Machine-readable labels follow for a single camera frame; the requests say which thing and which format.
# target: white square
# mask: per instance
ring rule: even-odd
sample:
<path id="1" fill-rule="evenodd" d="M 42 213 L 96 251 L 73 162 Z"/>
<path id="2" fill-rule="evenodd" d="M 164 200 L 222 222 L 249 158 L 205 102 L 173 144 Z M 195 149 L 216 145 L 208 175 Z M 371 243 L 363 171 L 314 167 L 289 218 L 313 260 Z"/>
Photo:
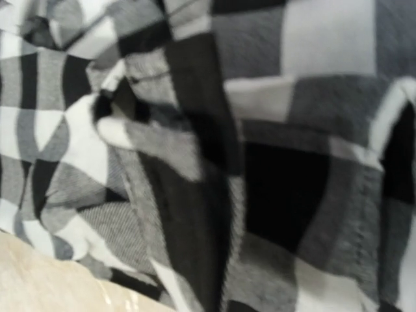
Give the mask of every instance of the white square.
<path id="1" fill-rule="evenodd" d="M 17 124 L 20 109 L 0 106 L 0 154 L 21 159 Z"/>
<path id="2" fill-rule="evenodd" d="M 38 110 L 34 115 L 34 139 L 38 151 L 42 151 L 63 117 L 59 110 Z"/>
<path id="3" fill-rule="evenodd" d="M 44 255 L 55 256 L 51 234 L 45 230 L 39 220 L 23 221 L 23 228 L 34 249 Z"/>
<path id="4" fill-rule="evenodd" d="M 111 18 L 107 16 L 74 44 L 68 50 L 68 54 L 82 59 L 93 60 L 115 44 L 117 40 L 118 36 L 114 29 L 114 24 Z"/>
<path id="5" fill-rule="evenodd" d="M 0 60 L 35 53 L 36 48 L 21 37 L 5 31 L 0 33 Z"/>
<path id="6" fill-rule="evenodd" d="M 70 141 L 62 162 L 70 164 L 102 185 L 107 185 L 108 147 L 98 136 L 93 124 L 94 95 L 83 96 L 66 112 Z"/>
<path id="7" fill-rule="evenodd" d="M 17 34 L 18 28 L 14 23 L 14 7 L 7 2 L 0 1 L 0 30 Z"/>
<path id="8" fill-rule="evenodd" d="M 38 77 L 36 86 L 37 110 L 65 109 L 63 86 L 66 82 L 64 69 L 67 56 L 64 53 L 45 49 L 38 53 Z"/>
<path id="9" fill-rule="evenodd" d="M 365 166 L 383 171 L 383 166 L 375 152 L 368 150 L 359 144 L 344 140 L 338 136 L 330 137 L 331 155 L 340 159 L 356 161 Z"/>
<path id="10" fill-rule="evenodd" d="M 18 206 L 0 198 L 0 229 L 14 234 L 14 217 L 18 213 Z"/>
<path id="11" fill-rule="evenodd" d="M 282 32 L 282 74 L 376 73 L 374 0 L 292 0 Z"/>
<path id="12" fill-rule="evenodd" d="M 242 120 L 286 121 L 295 80 L 290 77 L 230 79 L 224 87 L 232 111 Z"/>
<path id="13" fill-rule="evenodd" d="M 356 281 L 325 273 L 297 259 L 298 283 L 296 312 L 362 312 Z"/>

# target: black and white plaid fabric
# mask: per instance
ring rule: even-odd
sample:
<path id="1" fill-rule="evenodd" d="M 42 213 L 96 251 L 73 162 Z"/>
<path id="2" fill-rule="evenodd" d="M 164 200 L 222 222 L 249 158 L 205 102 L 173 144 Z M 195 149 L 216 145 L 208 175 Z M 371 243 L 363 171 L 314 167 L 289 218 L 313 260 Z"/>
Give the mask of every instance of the black and white plaid fabric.
<path id="1" fill-rule="evenodd" d="M 415 14 L 4 2 L 0 229 L 179 312 L 416 311 Z"/>

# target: black square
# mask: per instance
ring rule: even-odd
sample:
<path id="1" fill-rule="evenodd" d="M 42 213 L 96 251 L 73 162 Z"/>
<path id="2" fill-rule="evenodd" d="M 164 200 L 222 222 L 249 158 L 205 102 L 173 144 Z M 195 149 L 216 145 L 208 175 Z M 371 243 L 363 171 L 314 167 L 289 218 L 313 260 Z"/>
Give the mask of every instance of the black square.
<path id="1" fill-rule="evenodd" d="M 383 195 L 413 205 L 413 159 L 415 156 L 415 111 L 408 103 L 391 133 L 383 156 Z"/>
<path id="2" fill-rule="evenodd" d="M 232 300 L 228 304 L 227 312 L 258 312 L 258 311 L 242 302 Z"/>
<path id="3" fill-rule="evenodd" d="M 287 0 L 214 0 L 213 14 L 232 14 L 285 5 Z"/>
<path id="4" fill-rule="evenodd" d="M 21 104 L 23 109 L 36 109 L 38 88 L 38 54 L 20 57 L 21 65 Z"/>
<path id="5" fill-rule="evenodd" d="M 380 308 L 378 312 L 402 312 L 401 310 L 397 309 L 395 306 L 388 304 L 386 301 L 380 302 Z"/>
<path id="6" fill-rule="evenodd" d="M 86 67 L 90 63 L 79 57 L 68 56 L 62 73 L 62 93 L 65 106 L 69 107 L 85 94 L 91 93 Z"/>
<path id="7" fill-rule="evenodd" d="M 249 143 L 248 231 L 295 253 L 326 190 L 327 155 Z"/>

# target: plaid shirt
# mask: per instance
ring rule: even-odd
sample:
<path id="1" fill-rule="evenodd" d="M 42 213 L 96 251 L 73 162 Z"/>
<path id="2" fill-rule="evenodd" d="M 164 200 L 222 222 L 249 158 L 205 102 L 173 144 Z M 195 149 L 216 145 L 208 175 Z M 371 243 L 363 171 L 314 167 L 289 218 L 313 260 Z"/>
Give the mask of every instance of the plaid shirt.
<path id="1" fill-rule="evenodd" d="M 0 229 L 179 312 L 416 311 L 416 3 L 9 2 Z"/>

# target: beige surface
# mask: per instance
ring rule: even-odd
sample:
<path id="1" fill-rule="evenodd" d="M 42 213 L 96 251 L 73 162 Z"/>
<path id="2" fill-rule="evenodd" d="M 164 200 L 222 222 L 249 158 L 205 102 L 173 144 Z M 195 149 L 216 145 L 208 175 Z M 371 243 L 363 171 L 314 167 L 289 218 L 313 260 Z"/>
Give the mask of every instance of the beige surface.
<path id="1" fill-rule="evenodd" d="M 57 261 L 0 232 L 2 312 L 173 312 L 136 292 L 95 279 L 83 266 Z"/>

